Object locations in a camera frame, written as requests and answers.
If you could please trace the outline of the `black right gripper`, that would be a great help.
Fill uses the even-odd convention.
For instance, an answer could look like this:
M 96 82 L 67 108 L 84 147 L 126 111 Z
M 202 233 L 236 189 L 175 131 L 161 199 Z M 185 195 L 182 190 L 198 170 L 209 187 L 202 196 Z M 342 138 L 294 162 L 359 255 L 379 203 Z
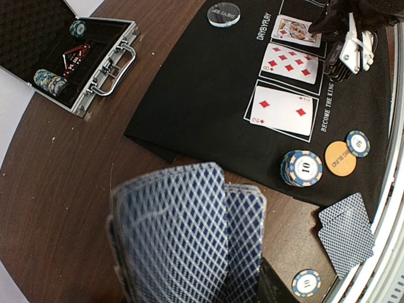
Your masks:
M 375 32 L 403 21 L 403 1 L 328 1 L 308 31 L 336 41 L 345 35 L 349 13 L 359 30 Z

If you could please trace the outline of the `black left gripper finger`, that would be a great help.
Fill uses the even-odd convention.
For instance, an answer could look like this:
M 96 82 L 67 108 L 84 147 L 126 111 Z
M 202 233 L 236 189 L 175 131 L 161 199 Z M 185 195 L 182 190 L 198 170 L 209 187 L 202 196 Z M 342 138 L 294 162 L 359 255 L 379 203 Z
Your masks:
M 257 302 L 260 303 L 296 303 L 276 271 L 267 260 L 261 261 L 258 278 Z

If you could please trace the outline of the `king of diamonds card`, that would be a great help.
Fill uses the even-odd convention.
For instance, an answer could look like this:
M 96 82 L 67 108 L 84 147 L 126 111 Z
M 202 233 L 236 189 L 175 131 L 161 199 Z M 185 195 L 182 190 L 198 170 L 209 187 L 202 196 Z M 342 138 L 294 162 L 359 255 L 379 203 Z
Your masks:
M 278 15 L 271 37 L 281 41 L 319 48 L 321 34 L 310 33 L 310 21 L 300 20 L 291 16 Z

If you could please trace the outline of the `eight of diamonds card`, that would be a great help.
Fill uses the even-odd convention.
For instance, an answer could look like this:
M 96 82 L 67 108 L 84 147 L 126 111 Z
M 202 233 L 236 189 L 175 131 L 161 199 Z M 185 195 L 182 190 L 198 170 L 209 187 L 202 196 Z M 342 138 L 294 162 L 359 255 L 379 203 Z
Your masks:
M 313 85 L 316 82 L 318 67 L 317 57 L 269 43 L 264 53 L 261 70 Z

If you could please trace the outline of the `dealt cards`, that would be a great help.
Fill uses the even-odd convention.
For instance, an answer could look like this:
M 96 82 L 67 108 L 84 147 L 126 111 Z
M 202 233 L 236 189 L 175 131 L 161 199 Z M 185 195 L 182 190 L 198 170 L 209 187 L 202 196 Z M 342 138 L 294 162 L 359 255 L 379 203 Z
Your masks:
M 320 211 L 318 217 L 319 239 L 339 279 L 374 255 L 374 235 L 360 193 Z

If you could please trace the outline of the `two of diamonds card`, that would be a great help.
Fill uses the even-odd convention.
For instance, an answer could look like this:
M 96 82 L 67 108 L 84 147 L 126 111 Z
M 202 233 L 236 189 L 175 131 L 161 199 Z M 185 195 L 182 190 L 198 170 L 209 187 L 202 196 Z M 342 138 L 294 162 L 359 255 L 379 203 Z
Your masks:
M 257 86 L 250 123 L 308 136 L 312 128 L 313 105 L 311 97 Z

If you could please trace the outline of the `grey playing card deck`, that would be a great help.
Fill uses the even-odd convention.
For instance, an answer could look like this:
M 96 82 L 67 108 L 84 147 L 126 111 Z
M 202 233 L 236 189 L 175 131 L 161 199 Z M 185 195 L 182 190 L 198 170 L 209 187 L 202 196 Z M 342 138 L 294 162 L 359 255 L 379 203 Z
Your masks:
M 255 302 L 265 211 L 258 187 L 213 162 L 117 186 L 107 230 L 126 302 Z

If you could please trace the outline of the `small chip stack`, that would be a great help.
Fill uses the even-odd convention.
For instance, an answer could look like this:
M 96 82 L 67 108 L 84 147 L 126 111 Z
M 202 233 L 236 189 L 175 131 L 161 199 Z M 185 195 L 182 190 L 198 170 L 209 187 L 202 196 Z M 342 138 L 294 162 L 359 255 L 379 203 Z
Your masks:
M 315 185 L 323 174 L 319 156 L 309 150 L 292 150 L 284 154 L 280 165 L 283 181 L 293 187 Z

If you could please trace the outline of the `blue green fifty chip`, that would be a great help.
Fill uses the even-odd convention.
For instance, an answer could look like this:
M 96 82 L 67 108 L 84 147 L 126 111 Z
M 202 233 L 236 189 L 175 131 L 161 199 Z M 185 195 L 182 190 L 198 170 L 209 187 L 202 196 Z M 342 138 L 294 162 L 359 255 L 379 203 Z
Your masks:
M 350 152 L 358 158 L 368 156 L 371 144 L 368 137 L 359 130 L 352 130 L 347 134 L 346 143 Z

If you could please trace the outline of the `orange big blind button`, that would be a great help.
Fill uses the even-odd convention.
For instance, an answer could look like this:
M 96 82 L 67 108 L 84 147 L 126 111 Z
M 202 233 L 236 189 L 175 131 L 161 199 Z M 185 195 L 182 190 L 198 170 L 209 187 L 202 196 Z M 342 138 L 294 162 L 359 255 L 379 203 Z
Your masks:
M 324 159 L 329 171 L 338 177 L 350 175 L 357 165 L 357 158 L 344 141 L 330 143 L 326 148 Z

